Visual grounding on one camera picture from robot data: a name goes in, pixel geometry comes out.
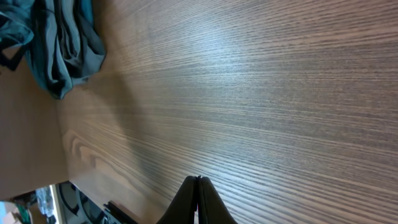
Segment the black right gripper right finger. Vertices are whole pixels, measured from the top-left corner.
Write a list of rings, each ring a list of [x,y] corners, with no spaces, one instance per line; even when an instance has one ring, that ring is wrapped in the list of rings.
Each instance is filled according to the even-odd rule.
[[[237,224],[208,177],[198,177],[199,224]]]

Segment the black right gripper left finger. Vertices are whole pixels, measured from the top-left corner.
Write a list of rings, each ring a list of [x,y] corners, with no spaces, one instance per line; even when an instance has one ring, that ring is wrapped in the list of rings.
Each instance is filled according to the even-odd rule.
[[[197,210],[198,178],[188,176],[157,224],[193,224]]]

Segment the light blue t-shirt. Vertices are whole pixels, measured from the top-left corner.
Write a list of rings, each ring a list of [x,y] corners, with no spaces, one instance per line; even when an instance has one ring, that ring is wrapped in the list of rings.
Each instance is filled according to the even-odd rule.
[[[1,50],[28,44],[34,37],[34,0],[1,0]]]

